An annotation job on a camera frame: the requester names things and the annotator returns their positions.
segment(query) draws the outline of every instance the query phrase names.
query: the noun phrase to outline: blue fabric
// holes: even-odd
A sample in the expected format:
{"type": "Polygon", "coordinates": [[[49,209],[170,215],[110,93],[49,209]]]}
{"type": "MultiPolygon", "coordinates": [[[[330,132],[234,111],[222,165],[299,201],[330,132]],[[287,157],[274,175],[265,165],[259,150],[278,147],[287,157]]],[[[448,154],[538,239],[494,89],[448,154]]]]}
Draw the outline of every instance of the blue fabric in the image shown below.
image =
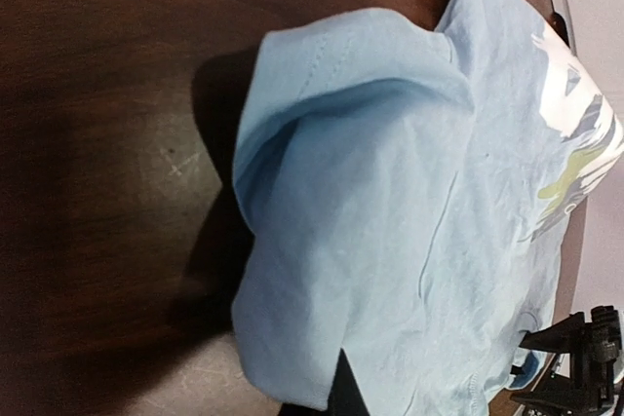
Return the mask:
{"type": "Polygon", "coordinates": [[[621,152],[554,37],[524,0],[451,0],[435,32],[371,9],[267,35],[234,161],[255,386],[325,409],[343,348],[373,416],[488,414],[551,323],[569,211],[621,152]]]}

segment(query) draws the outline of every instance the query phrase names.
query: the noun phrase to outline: wood grain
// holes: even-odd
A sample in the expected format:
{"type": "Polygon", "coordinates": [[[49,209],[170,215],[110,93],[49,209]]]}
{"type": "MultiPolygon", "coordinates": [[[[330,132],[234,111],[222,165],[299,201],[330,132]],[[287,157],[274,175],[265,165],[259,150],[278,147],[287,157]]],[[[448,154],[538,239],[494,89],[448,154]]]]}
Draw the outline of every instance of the wood grain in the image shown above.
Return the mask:
{"type": "Polygon", "coordinates": [[[432,28],[447,1],[0,0],[0,414],[118,414],[227,327],[254,51],[228,54],[369,6],[432,28]]]}

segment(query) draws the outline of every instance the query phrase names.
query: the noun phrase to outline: wrinkled fabric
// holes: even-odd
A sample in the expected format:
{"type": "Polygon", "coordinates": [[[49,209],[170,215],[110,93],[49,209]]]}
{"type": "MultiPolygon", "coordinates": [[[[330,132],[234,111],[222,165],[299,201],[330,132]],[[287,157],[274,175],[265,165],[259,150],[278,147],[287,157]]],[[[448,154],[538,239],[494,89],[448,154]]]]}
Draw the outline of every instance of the wrinkled fabric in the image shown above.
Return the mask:
{"type": "Polygon", "coordinates": [[[488,414],[543,364],[518,345],[551,324],[568,214],[621,140],[524,0],[268,34],[234,160],[248,379],[323,410],[343,349],[373,416],[488,414]]]}

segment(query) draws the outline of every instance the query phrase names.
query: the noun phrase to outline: dark brown wooden surface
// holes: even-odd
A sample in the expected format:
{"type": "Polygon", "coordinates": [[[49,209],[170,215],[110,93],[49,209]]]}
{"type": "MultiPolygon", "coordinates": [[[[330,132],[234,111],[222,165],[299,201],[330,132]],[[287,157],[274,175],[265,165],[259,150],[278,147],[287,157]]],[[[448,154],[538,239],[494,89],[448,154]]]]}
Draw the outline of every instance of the dark brown wooden surface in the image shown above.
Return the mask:
{"type": "Polygon", "coordinates": [[[0,0],[0,414],[119,414],[227,327],[250,238],[214,165],[227,186],[254,52],[220,57],[447,1],[0,0]]]}

